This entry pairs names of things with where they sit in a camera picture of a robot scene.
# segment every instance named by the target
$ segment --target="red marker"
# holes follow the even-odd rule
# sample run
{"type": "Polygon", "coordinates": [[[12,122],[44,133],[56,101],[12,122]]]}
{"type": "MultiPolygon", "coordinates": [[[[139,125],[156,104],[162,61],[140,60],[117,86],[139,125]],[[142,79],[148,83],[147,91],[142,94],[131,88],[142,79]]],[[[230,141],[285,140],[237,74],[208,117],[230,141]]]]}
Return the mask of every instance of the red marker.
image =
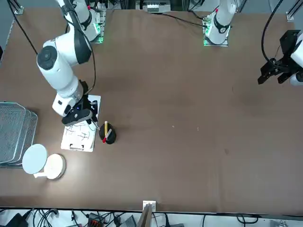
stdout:
{"type": "Polygon", "coordinates": [[[108,137],[109,137],[109,135],[110,135],[111,132],[112,132],[112,129],[109,129],[109,130],[108,130],[108,133],[106,134],[106,136],[105,136],[104,139],[102,140],[103,143],[106,142],[106,140],[108,139],[108,137]]]}

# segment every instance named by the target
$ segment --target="white paper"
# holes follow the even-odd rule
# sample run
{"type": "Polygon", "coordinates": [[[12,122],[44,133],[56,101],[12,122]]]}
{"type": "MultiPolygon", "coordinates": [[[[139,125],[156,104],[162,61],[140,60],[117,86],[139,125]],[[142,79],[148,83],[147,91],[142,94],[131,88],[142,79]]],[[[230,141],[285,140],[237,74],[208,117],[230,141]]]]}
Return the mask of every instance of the white paper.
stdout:
{"type": "MultiPolygon", "coordinates": [[[[98,103],[98,118],[101,96],[89,95],[89,101],[93,102],[95,100],[98,103]]],[[[88,125],[86,121],[79,122],[64,128],[61,149],[92,152],[94,149],[95,137],[96,126],[93,123],[88,125]]]]}

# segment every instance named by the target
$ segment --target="table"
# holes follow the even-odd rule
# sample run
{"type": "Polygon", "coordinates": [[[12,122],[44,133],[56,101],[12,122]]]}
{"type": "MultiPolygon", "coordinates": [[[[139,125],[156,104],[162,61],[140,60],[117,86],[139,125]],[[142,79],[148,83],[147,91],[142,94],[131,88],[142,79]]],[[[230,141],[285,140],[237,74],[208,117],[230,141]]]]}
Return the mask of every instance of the table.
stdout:
{"type": "MultiPolygon", "coordinates": [[[[174,15],[199,22],[186,12],[174,15]]],[[[117,141],[96,140],[92,153],[61,150],[55,90],[13,27],[0,69],[0,97],[39,117],[35,143],[67,160],[57,181],[0,169],[0,205],[26,207],[303,214],[303,89],[276,78],[257,84],[261,33],[268,14],[234,17],[230,46],[203,47],[200,27],[135,10],[107,15],[105,42],[94,45],[101,95],[99,123],[117,141]]],[[[19,17],[35,47],[64,32],[59,9],[26,9],[19,17]]],[[[266,34],[274,56],[287,29],[276,15],[266,34]]],[[[93,81],[92,59],[74,67],[93,81]]]]}

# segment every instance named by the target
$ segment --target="yellow pencil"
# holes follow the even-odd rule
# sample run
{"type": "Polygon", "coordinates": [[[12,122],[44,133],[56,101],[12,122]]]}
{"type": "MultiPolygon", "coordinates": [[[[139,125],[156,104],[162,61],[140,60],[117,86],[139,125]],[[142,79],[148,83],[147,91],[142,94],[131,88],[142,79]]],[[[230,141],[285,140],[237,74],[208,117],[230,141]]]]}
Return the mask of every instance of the yellow pencil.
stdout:
{"type": "Polygon", "coordinates": [[[107,121],[104,122],[104,135],[107,135],[107,121]]]}

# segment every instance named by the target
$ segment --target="black cup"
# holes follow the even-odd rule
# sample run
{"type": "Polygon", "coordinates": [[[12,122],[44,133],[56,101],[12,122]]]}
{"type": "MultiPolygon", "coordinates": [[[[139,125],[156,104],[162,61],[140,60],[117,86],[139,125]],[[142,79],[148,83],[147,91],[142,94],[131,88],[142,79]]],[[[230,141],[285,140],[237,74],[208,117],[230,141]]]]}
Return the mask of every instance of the black cup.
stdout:
{"type": "MultiPolygon", "coordinates": [[[[108,139],[106,140],[107,144],[113,144],[116,140],[116,132],[113,128],[113,126],[110,123],[107,123],[107,131],[112,130],[112,132],[110,133],[110,135],[108,136],[108,139]]],[[[104,134],[104,124],[101,126],[100,131],[99,131],[99,136],[100,138],[103,140],[105,137],[104,134]]]]}

